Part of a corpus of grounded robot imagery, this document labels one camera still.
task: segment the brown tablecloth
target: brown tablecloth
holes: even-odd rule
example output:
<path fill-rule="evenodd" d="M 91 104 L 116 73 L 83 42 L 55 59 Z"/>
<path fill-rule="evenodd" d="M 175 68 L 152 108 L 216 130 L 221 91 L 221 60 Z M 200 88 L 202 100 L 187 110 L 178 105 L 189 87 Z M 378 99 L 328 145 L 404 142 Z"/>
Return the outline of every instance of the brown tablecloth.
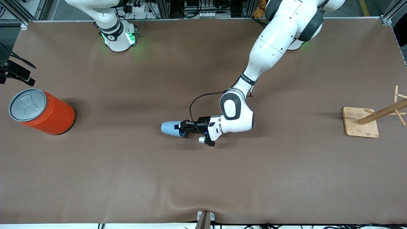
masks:
<path fill-rule="evenodd" d="M 36 88 L 69 102 L 77 122 L 48 136 L 13 121 L 0 85 L 0 223 L 407 223 L 407 129 L 344 134 L 341 108 L 378 110 L 407 69 L 379 19 L 325 20 L 320 34 L 264 73 L 247 103 L 253 130 L 214 148 L 164 135 L 198 95 L 229 87 L 261 32 L 251 20 L 146 22 L 114 53 L 91 23 L 30 23 L 14 51 L 37 66 Z M 193 106 L 220 113 L 219 96 Z"/>

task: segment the silver lid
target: silver lid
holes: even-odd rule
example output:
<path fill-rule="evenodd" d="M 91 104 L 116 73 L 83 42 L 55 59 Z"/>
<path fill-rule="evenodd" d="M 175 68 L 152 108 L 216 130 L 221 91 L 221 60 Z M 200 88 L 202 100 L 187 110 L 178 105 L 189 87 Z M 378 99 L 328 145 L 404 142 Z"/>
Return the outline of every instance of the silver lid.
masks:
<path fill-rule="evenodd" d="M 43 91 L 35 88 L 25 89 L 11 100 L 9 114 L 19 122 L 31 121 L 44 111 L 46 104 L 47 97 Z"/>

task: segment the red cylindrical container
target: red cylindrical container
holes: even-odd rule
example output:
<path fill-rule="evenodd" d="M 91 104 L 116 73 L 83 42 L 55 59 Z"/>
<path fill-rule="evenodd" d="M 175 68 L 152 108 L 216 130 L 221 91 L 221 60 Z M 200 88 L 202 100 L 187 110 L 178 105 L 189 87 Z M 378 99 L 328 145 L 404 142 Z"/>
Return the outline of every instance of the red cylindrical container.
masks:
<path fill-rule="evenodd" d="M 11 100 L 9 114 L 25 126 L 52 135 L 64 133 L 75 120 L 75 111 L 69 104 L 34 88 L 21 91 Z"/>

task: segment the black cable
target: black cable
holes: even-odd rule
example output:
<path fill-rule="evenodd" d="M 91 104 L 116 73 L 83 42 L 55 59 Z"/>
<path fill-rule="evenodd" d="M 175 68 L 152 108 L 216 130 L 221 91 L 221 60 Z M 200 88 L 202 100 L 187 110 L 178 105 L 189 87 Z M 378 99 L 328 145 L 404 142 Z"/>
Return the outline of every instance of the black cable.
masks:
<path fill-rule="evenodd" d="M 119 13 L 119 11 L 117 11 L 117 7 L 114 7 L 116 9 L 116 13 L 117 13 L 117 17 L 120 19 L 120 17 L 122 17 L 122 19 L 124 19 L 124 15 Z"/>
<path fill-rule="evenodd" d="M 1 7 L 0 8 L 0 13 L 1 13 L 0 18 L 4 15 L 5 12 L 6 12 L 6 8 Z"/>
<path fill-rule="evenodd" d="M 232 84 L 232 87 L 233 87 L 233 85 L 235 85 L 235 84 L 239 81 L 239 79 L 240 79 L 240 77 L 237 78 L 236 82 L 234 82 L 234 83 Z M 223 91 L 219 91 L 219 92 L 207 93 L 207 94 L 200 95 L 200 96 L 196 97 L 196 98 L 194 99 L 194 101 L 192 101 L 192 103 L 189 105 L 189 115 L 191 116 L 191 121 L 194 123 L 195 128 L 197 129 L 197 131 L 198 131 L 200 134 L 205 135 L 204 133 L 202 133 L 202 132 L 198 129 L 197 123 L 195 122 L 194 118 L 192 117 L 192 110 L 191 110 L 192 105 L 194 104 L 194 102 L 195 102 L 197 99 L 199 99 L 199 98 L 201 98 L 201 97 L 204 97 L 204 96 L 207 96 L 207 95 L 217 95 L 217 94 L 225 93 L 225 92 L 226 92 L 227 90 L 229 90 L 229 89 L 230 89 L 230 88 L 228 88 L 228 89 L 226 89 L 226 90 L 223 90 Z"/>
<path fill-rule="evenodd" d="M 261 27 L 265 28 L 268 23 L 260 21 L 258 18 L 252 17 L 252 16 L 244 16 L 244 18 L 251 18 L 253 21 L 257 22 L 258 24 L 261 25 Z"/>
<path fill-rule="evenodd" d="M 151 10 L 151 14 L 153 14 L 153 16 L 157 19 L 160 19 L 160 17 L 158 16 L 158 14 L 155 12 L 153 5 L 151 4 L 150 0 L 147 0 L 147 7 Z"/>
<path fill-rule="evenodd" d="M 21 58 L 21 57 L 20 57 L 19 55 L 17 55 L 15 52 L 13 52 L 13 51 L 11 51 L 10 49 L 8 49 L 3 43 L 0 42 L 0 45 L 3 46 L 7 51 L 10 52 L 10 54 L 8 54 L 8 53 L 1 53 L 1 54 L 4 54 L 4 55 L 10 56 L 10 57 L 14 57 L 14 58 L 16 58 L 16 59 L 19 59 L 19 60 L 23 61 L 26 65 L 30 66 L 31 68 L 37 69 L 37 67 L 36 67 L 34 64 L 32 64 L 31 62 L 29 62 L 29 61 L 26 60 L 26 59 Z"/>
<path fill-rule="evenodd" d="M 322 9 L 328 2 L 329 0 L 325 0 L 320 6 L 318 6 L 318 8 Z"/>
<path fill-rule="evenodd" d="M 278 226 L 278 227 L 275 227 L 274 225 L 269 224 L 269 223 L 267 223 L 266 226 L 267 226 L 267 229 L 268 229 L 268 228 L 270 228 L 270 229 L 278 229 L 279 227 L 281 227 L 281 225 Z"/>
<path fill-rule="evenodd" d="M 179 12 L 179 13 L 181 14 L 181 16 L 184 17 L 184 18 L 193 18 L 193 17 L 197 16 L 197 15 L 201 12 L 201 10 L 202 10 L 202 0 L 199 0 L 199 2 L 198 2 L 198 4 L 197 4 L 197 11 L 194 13 L 194 15 L 192 15 L 192 16 L 186 16 L 183 12 L 181 12 L 182 5 L 181 5 L 180 3 L 181 3 L 181 0 L 178 0 L 178 12 Z"/>
<path fill-rule="evenodd" d="M 327 226 L 324 227 L 324 229 L 360 229 L 363 227 L 384 227 L 388 229 L 401 229 L 400 226 L 398 225 L 383 225 L 383 224 L 378 224 L 378 223 L 371 223 L 371 224 L 365 224 L 365 225 L 337 225 L 337 226 Z"/>
<path fill-rule="evenodd" d="M 216 7 L 216 8 L 218 8 L 218 9 L 226 9 L 226 8 L 229 8 L 230 7 L 230 2 L 229 2 L 229 4 L 226 4 L 226 5 L 216 5 L 215 4 L 215 0 L 212 0 L 212 5 L 214 6 L 214 7 Z"/>

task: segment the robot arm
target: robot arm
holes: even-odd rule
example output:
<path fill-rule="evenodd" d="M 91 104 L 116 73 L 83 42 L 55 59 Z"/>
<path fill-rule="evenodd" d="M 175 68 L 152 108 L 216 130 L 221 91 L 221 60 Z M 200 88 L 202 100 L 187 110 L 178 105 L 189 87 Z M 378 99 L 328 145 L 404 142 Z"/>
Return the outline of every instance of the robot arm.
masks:
<path fill-rule="evenodd" d="M 186 131 L 204 134 L 199 142 L 214 146 L 222 134 L 251 130 L 253 111 L 247 106 L 247 94 L 257 79 L 271 69 L 287 49 L 299 48 L 303 42 L 314 38 L 322 27 L 322 10 L 336 10 L 344 0 L 270 0 L 266 18 L 270 23 L 259 35 L 249 55 L 249 63 L 237 82 L 222 95 L 219 105 L 222 114 L 200 117 L 196 122 L 185 120 L 174 125 L 172 134 L 162 125 L 162 131 L 183 137 Z"/>
<path fill-rule="evenodd" d="M 200 138 L 200 143 L 214 145 L 214 141 L 222 133 L 243 132 L 253 128 L 254 113 L 246 104 L 247 94 L 259 76 L 280 60 L 291 45 L 297 30 L 295 19 L 286 15 L 276 16 L 266 26 L 254 43 L 246 69 L 220 99 L 222 115 L 210 118 L 208 135 L 211 141 L 205 136 Z"/>
<path fill-rule="evenodd" d="M 119 20 L 111 7 L 119 0 L 65 0 L 89 15 L 102 31 L 105 44 L 115 52 L 122 52 L 136 43 L 136 27 L 126 20 Z"/>

